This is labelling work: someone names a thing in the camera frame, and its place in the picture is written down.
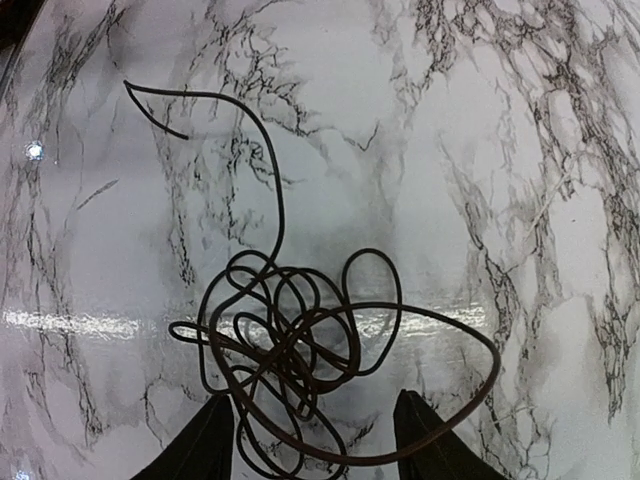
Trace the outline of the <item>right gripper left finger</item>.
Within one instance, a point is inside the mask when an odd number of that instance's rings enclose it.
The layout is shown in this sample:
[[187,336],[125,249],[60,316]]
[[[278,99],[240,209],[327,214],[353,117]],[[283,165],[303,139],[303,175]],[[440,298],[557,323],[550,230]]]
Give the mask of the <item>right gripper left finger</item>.
[[132,480],[229,480],[234,416],[227,395],[213,395]]

